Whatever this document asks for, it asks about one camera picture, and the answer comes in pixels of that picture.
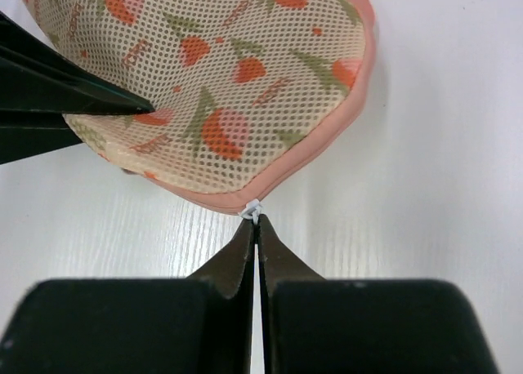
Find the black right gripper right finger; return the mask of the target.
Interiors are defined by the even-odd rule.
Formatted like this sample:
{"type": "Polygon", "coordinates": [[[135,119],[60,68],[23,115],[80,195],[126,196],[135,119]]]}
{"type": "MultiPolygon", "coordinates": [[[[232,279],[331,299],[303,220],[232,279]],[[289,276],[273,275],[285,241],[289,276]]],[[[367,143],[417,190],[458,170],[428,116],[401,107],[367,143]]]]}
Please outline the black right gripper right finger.
{"type": "Polygon", "coordinates": [[[472,304],[441,279],[326,279],[257,224],[268,373],[496,373],[472,304]]]}

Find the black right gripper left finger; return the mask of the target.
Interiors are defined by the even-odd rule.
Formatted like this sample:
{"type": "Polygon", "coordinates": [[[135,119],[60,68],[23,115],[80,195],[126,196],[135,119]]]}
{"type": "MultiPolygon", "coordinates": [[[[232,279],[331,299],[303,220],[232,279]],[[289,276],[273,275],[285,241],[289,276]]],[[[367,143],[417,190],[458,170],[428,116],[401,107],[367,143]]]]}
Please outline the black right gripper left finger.
{"type": "Polygon", "coordinates": [[[247,373],[255,227],[184,278],[34,285],[1,339],[4,373],[247,373]]]}

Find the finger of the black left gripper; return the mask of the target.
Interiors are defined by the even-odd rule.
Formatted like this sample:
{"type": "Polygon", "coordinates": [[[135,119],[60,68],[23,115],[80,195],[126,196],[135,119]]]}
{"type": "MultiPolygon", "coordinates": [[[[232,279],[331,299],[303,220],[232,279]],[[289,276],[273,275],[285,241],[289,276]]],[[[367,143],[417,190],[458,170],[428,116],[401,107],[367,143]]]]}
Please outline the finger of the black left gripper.
{"type": "Polygon", "coordinates": [[[78,144],[66,114],[132,116],[146,99],[88,73],[1,16],[1,162],[78,144]]]}

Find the floral mesh laundry bag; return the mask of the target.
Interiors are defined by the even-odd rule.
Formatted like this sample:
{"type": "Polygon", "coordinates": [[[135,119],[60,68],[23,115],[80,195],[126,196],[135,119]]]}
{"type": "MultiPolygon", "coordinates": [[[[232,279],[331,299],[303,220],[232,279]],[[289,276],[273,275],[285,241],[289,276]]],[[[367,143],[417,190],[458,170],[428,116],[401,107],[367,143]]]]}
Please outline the floral mesh laundry bag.
{"type": "Polygon", "coordinates": [[[147,99],[67,114],[102,158],[234,214],[358,116],[373,69],[369,0],[22,0],[51,49],[147,99]]]}

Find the white zipper pull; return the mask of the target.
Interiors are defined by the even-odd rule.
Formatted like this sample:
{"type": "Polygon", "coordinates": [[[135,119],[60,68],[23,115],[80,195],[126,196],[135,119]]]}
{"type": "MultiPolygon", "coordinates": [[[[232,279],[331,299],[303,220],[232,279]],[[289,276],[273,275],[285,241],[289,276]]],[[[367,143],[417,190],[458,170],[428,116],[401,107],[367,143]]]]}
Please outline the white zipper pull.
{"type": "Polygon", "coordinates": [[[245,208],[239,213],[239,216],[245,220],[250,220],[253,224],[258,225],[262,213],[262,204],[255,198],[246,204],[245,208]]]}

